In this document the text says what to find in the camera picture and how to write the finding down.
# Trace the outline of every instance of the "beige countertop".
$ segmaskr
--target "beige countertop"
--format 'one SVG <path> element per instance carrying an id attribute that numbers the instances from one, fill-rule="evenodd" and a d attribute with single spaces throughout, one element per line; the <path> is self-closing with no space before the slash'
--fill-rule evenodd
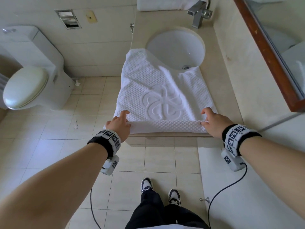
<path id="1" fill-rule="evenodd" d="M 186 11 L 137 12 L 131 49 L 146 48 L 150 38 L 159 32 L 184 27 L 198 34 L 204 41 L 206 54 L 200 65 L 202 76 L 207 84 L 219 114 L 228 116 L 235 123 L 243 123 L 231 81 L 224 63 L 213 25 L 204 21 L 200 29 L 192 27 L 193 17 Z M 206 137 L 207 133 L 158 132 L 131 134 L 130 136 L 156 137 Z"/>

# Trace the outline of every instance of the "white sink basin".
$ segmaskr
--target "white sink basin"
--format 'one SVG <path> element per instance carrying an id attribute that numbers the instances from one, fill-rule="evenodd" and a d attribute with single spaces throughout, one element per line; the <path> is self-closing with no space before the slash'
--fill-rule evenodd
<path id="1" fill-rule="evenodd" d="M 186 30 L 162 32 L 148 42 L 146 49 L 165 65 L 179 70 L 199 66 L 205 55 L 201 38 Z"/>

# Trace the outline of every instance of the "toilet seat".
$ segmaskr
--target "toilet seat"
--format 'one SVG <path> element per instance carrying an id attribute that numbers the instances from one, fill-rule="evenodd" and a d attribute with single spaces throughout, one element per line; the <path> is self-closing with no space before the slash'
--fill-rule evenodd
<path id="1" fill-rule="evenodd" d="M 7 82 L 3 100 L 10 109 L 18 109 L 34 100 L 44 89 L 48 73 L 40 67 L 28 66 L 17 71 Z"/>

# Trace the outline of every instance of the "sneaker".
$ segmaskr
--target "sneaker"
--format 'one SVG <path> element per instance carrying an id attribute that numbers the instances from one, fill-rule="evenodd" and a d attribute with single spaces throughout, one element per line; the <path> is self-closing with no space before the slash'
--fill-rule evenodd
<path id="1" fill-rule="evenodd" d="M 153 184 L 149 178 L 144 178 L 141 183 L 141 193 L 147 190 L 153 190 Z"/>
<path id="2" fill-rule="evenodd" d="M 168 193 L 168 202 L 170 204 L 175 204 L 177 206 L 181 206 L 180 194 L 177 190 L 171 189 Z"/>

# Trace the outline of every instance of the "black cable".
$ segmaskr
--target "black cable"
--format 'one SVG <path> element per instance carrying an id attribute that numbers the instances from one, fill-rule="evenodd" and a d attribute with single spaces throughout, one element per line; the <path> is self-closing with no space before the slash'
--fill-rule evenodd
<path id="1" fill-rule="evenodd" d="M 212 198 L 212 200 L 211 200 L 211 202 L 210 202 L 209 209 L 208 209 L 208 221 L 209 221 L 209 227 L 210 227 L 210 228 L 211 228 L 211 224 L 210 224 L 210 207 L 211 207 L 211 205 L 212 205 L 212 202 L 213 202 L 213 200 L 215 199 L 215 197 L 216 197 L 220 192 L 224 191 L 225 189 L 229 188 L 230 186 L 233 186 L 234 184 L 238 183 L 240 180 L 242 180 L 242 179 L 244 178 L 244 176 L 246 175 L 246 173 L 247 173 L 247 171 L 248 171 L 248 167 L 247 167 L 247 164 L 244 163 L 244 162 L 240 163 L 240 165 L 241 165 L 241 164 L 245 164 L 245 166 L 246 166 L 246 172 L 244 173 L 244 175 L 243 175 L 240 179 L 238 179 L 236 182 L 234 182 L 234 183 L 232 183 L 231 185 L 228 185 L 227 187 L 225 187 L 225 188 L 223 188 L 222 190 L 220 190 L 220 191 Z"/>
<path id="2" fill-rule="evenodd" d="M 94 217 L 94 213 L 93 213 L 93 209 L 92 209 L 92 198 L 91 198 L 91 195 L 92 195 L 92 188 L 90 190 L 90 206 L 91 206 L 91 212 L 92 212 L 92 216 L 93 216 L 93 219 L 95 221 L 95 223 L 97 224 L 98 228 L 101 229 L 101 227 L 99 226 L 99 224 L 97 223 L 95 217 Z"/>

